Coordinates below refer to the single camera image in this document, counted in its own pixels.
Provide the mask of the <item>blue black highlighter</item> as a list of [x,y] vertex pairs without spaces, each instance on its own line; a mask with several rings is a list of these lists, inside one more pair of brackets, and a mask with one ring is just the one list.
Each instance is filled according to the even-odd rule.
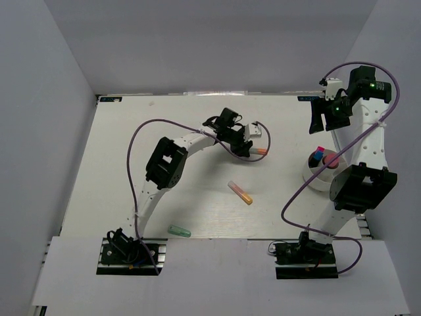
[[309,157],[309,167],[310,168],[316,168],[319,164],[320,164],[320,162],[321,162],[321,160],[318,160],[315,156],[314,156],[314,154],[315,154],[315,152],[314,153],[312,153],[312,155]]

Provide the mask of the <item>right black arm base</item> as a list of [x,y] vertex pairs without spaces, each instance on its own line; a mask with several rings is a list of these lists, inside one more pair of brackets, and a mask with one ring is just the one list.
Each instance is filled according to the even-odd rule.
[[268,246],[275,257],[278,280],[335,279],[339,273],[331,244],[319,244],[301,232],[297,242],[275,240]]

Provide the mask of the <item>pink capped clear tube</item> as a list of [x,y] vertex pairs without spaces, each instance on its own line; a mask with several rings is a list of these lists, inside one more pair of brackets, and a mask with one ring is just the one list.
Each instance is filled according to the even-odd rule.
[[335,153],[329,153],[323,157],[322,162],[328,169],[336,169],[339,166],[339,159],[335,159]]

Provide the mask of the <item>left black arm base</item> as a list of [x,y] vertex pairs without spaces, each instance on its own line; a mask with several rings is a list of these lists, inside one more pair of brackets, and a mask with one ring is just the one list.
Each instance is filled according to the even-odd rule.
[[155,277],[162,271],[165,256],[166,240],[148,240],[142,245],[121,228],[110,230],[103,238],[96,274]]

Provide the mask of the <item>orange clear marker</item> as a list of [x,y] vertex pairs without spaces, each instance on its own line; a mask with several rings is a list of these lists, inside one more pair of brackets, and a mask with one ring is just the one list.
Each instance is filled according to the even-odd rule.
[[253,154],[253,155],[261,155],[261,156],[263,156],[263,155],[266,155],[267,153],[268,153],[268,150],[265,149],[265,148],[252,147],[250,149],[250,154]]
[[240,188],[235,182],[229,181],[228,187],[237,195],[239,196],[247,205],[251,205],[253,203],[253,199],[251,196],[245,192],[242,188]]

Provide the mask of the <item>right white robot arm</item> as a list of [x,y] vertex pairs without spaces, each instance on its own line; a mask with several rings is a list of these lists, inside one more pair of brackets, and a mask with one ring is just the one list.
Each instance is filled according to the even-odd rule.
[[385,158],[385,118],[399,98],[396,79],[376,79],[378,66],[358,64],[341,80],[323,77],[324,95],[311,101],[311,134],[330,131],[338,153],[322,158],[311,180],[330,182],[330,203],[299,237],[298,257],[307,263],[329,252],[337,233],[356,215],[375,209],[397,183]]

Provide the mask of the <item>pink black highlighter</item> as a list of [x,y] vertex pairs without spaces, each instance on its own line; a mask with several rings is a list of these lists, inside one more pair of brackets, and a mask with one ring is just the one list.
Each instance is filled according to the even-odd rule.
[[325,151],[325,148],[324,147],[318,146],[317,149],[316,149],[316,151],[315,151],[314,156],[318,160],[321,160],[321,158],[323,157],[324,151]]

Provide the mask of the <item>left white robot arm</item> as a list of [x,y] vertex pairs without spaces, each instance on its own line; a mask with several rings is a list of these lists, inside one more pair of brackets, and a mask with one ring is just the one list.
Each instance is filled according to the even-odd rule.
[[[262,136],[258,122],[246,125],[236,121],[239,114],[229,108],[220,115],[208,118],[200,128],[164,119],[147,120],[137,127],[128,147],[126,170],[134,199],[134,236],[143,237],[145,227],[155,207],[163,195],[181,180],[187,159],[208,147],[220,144],[230,155],[242,161],[250,158],[253,139]],[[152,152],[145,168],[145,180],[139,193],[136,193],[130,169],[130,158],[134,141],[139,131],[153,122],[168,123],[189,131],[179,138],[161,138]]]

